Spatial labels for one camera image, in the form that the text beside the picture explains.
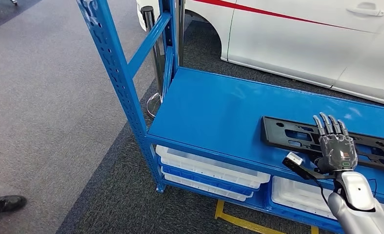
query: robotic arm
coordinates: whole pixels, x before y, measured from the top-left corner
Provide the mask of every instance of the robotic arm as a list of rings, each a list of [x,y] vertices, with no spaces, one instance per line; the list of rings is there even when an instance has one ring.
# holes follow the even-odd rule
[[[341,120],[324,113],[320,116],[324,126],[314,116],[323,153],[314,161],[317,168],[305,168],[302,158],[294,153],[289,153],[283,164],[304,179],[333,179],[335,189],[326,202],[346,234],[384,234],[384,211],[373,197],[367,179],[354,171],[357,153],[353,138]]]

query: robot finger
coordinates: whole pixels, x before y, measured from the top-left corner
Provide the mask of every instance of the robot finger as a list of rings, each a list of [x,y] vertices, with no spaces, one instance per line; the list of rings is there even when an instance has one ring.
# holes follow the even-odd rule
[[[318,118],[318,116],[313,116],[315,123],[317,124],[318,132],[320,135],[325,135],[325,130],[323,128],[323,125],[321,124],[321,120]]]
[[[341,133],[340,125],[338,124],[336,119],[332,115],[328,115],[328,118],[330,118],[330,120],[331,120],[331,124],[333,125],[334,133],[340,134]]]
[[[327,134],[333,133],[333,127],[331,126],[330,121],[328,120],[327,115],[325,115],[323,112],[320,112],[321,118],[323,118],[325,130],[327,131]]]
[[[341,121],[340,119],[338,120],[338,123],[341,127],[341,132],[344,136],[348,136],[348,131],[347,131],[347,128],[345,127],[345,124],[343,121]]]

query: car door handle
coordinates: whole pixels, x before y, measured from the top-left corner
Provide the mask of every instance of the car door handle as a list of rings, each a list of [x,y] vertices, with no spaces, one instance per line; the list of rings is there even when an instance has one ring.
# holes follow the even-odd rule
[[[349,7],[347,11],[368,16],[384,16],[384,11],[378,9],[372,2],[362,2],[356,7]]]

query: cable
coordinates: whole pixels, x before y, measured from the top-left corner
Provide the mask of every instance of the cable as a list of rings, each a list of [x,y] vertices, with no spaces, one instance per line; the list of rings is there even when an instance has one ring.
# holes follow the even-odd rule
[[[314,181],[317,183],[318,187],[321,189],[321,196],[323,196],[323,199],[324,199],[325,203],[328,206],[328,201],[327,201],[327,199],[324,196],[324,188],[323,188],[323,186],[321,185],[321,183],[317,179],[314,179]]]
[[[369,179],[368,181],[370,181],[370,180],[374,180],[374,183],[376,184],[375,188],[374,188],[374,194],[373,194],[373,196],[376,197],[376,194],[377,194],[377,180],[376,179]]]

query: dark gray carpet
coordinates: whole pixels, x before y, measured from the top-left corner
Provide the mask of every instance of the dark gray carpet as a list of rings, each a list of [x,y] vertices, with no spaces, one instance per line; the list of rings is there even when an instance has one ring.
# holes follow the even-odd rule
[[[219,60],[219,38],[213,28],[206,23],[192,22],[185,33],[185,38],[185,65],[188,67],[365,101],[314,85],[223,62]],[[153,82],[141,99],[143,107],[148,97],[155,92],[156,86]],[[155,188],[134,136],[126,124],[57,234],[254,233],[224,220],[215,220],[213,218],[215,199],[172,187],[167,187],[163,194],[159,194]],[[284,233],[310,233],[308,226],[233,204],[226,203],[224,211]]]
[[[8,22],[13,17],[21,14],[26,9],[35,5],[41,0],[17,0],[18,6],[15,6],[10,0],[0,0],[0,25]]]

